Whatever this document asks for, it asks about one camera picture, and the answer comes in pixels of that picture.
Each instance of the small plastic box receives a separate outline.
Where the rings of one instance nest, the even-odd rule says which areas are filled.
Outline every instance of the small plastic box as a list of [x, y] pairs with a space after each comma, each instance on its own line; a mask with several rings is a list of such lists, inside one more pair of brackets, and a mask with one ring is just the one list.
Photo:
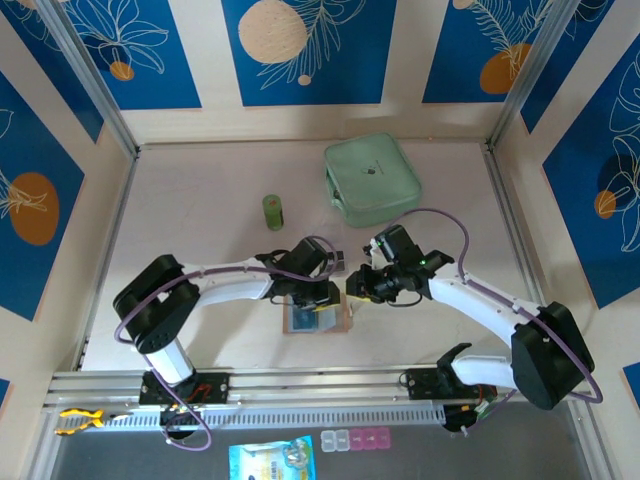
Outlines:
[[324, 453], [333, 453], [336, 451], [336, 432], [334, 430], [320, 432], [320, 440], [320, 448]]
[[349, 451], [349, 430], [336, 430], [336, 450], [338, 452]]
[[332, 145], [325, 161], [331, 203], [352, 227], [388, 222], [420, 203], [420, 180], [388, 133]]

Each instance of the white table surface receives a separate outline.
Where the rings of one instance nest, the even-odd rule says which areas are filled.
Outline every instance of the white table surface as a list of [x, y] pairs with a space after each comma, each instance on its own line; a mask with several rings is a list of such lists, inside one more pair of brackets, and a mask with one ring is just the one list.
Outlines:
[[[325, 234], [345, 250], [350, 271], [361, 247], [382, 226], [353, 229], [331, 207], [324, 149], [333, 142], [273, 142], [164, 148], [142, 152], [84, 359], [84, 370], [141, 369], [137, 352], [113, 340], [119, 319], [111, 303], [156, 256], [182, 263], [241, 261], [293, 248]], [[465, 267], [527, 298], [503, 219], [475, 143], [401, 142], [423, 184], [422, 206], [458, 216], [471, 233]], [[282, 198], [285, 227], [267, 229], [261, 200]], [[449, 220], [415, 214], [402, 222], [423, 251], [457, 256], [462, 234]], [[497, 337], [459, 312], [423, 301], [409, 309], [354, 304], [349, 333], [283, 335], [282, 307], [241, 300], [199, 309], [180, 340], [196, 367], [380, 366], [428, 362], [459, 342], [501, 347]]]

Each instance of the orange circle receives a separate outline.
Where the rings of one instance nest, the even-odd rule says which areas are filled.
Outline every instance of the orange circle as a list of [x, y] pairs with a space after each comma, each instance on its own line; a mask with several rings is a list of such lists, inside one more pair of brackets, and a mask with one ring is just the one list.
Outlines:
[[600, 218], [611, 218], [616, 213], [616, 196], [609, 190], [603, 190], [596, 196], [594, 206]]
[[60, 218], [58, 194], [49, 179], [40, 173], [23, 173], [9, 187], [9, 198], [15, 202], [9, 215], [18, 236], [35, 246], [49, 243]]
[[131, 65], [127, 63], [118, 61], [113, 62], [109, 66], [109, 71], [111, 72], [111, 75], [123, 82], [128, 82], [133, 79], [133, 68], [131, 68]]
[[509, 93], [529, 50], [531, 45], [519, 43], [491, 57], [480, 74], [480, 88], [492, 95]]

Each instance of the beige circle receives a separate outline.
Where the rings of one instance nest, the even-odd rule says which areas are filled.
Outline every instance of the beige circle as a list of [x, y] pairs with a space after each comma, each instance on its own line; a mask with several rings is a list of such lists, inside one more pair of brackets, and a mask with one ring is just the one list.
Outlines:
[[453, 0], [453, 8], [464, 10], [475, 3], [476, 0]]
[[[68, 2], [69, 0], [58, 0], [59, 3], [64, 3], [64, 2]], [[35, 0], [18, 0], [18, 3], [21, 5], [24, 5], [25, 7], [31, 9], [31, 10], [35, 10], [36, 8], [38, 8], [36, 6], [36, 2]]]
[[240, 19], [240, 43], [256, 62], [282, 63], [307, 44], [307, 28], [298, 13], [281, 0], [261, 0]]

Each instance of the white leaf drawing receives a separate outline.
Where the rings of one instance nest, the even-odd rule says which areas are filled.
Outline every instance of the white leaf drawing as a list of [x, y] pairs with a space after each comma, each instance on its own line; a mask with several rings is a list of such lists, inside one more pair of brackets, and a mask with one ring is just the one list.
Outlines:
[[622, 213], [620, 251], [631, 253], [640, 248], [640, 52], [620, 81], [609, 130], [615, 134], [618, 171], [604, 189], [607, 194], [599, 194], [596, 210], [602, 218]]
[[11, 13], [20, 21], [26, 32], [33, 38], [44, 42], [51, 50], [60, 51], [60, 47], [51, 36], [40, 14], [18, 0], [2, 0]]
[[[0, 109], [0, 139], [3, 138], [11, 127], [11, 119], [14, 112], [7, 109]], [[7, 177], [0, 170], [0, 219], [14, 209], [16, 212], [22, 207], [33, 208], [41, 212], [46, 212], [47, 207], [42, 202], [47, 198], [47, 194], [29, 195], [11, 184]]]
[[133, 78], [132, 69], [125, 71], [123, 65], [164, 73], [164, 61], [154, 47], [167, 42], [169, 31], [139, 20], [138, 0], [70, 0], [64, 7], [87, 48], [99, 52], [98, 68], [119, 80]]
[[573, 18], [565, 28], [565, 33], [575, 40], [578, 30], [578, 24], [581, 22], [596, 22], [607, 9], [609, 0], [591, 0], [590, 2], [582, 2], [576, 8]]
[[495, 50], [505, 52], [516, 44], [523, 28], [509, 0], [475, 0], [469, 9], [476, 14], [480, 32], [491, 39]]
[[[279, 81], [292, 83], [296, 79], [298, 81], [307, 79], [307, 82], [310, 82], [323, 65], [331, 61], [332, 54], [339, 52], [342, 48], [339, 27], [356, 17], [365, 7], [366, 1], [290, 0], [285, 2], [287, 7], [293, 9], [293, 18], [282, 19], [278, 28], [283, 30], [278, 33], [284, 35], [286, 29], [293, 28], [296, 22], [302, 22], [306, 30], [304, 47], [286, 61], [263, 62], [263, 68], [258, 73], [259, 77], [265, 77], [261, 90]], [[264, 2], [265, 8], [273, 5], [274, 3], [268, 0]]]

